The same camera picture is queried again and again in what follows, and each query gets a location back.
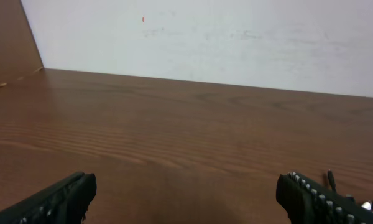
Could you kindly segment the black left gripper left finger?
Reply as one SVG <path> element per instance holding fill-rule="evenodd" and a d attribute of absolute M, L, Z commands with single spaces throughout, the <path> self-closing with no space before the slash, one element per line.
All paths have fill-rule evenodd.
<path fill-rule="evenodd" d="M 84 172 L 60 180 L 0 211 L 2 224 L 81 224 L 97 191 L 96 176 Z"/>

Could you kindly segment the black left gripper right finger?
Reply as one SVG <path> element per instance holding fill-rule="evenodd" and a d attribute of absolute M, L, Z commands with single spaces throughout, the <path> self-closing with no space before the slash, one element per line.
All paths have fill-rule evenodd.
<path fill-rule="evenodd" d="M 338 194 L 331 171 L 325 180 L 328 186 L 299 172 L 279 176 L 276 201 L 292 224 L 373 224 L 373 200 L 357 203 L 352 195 Z"/>

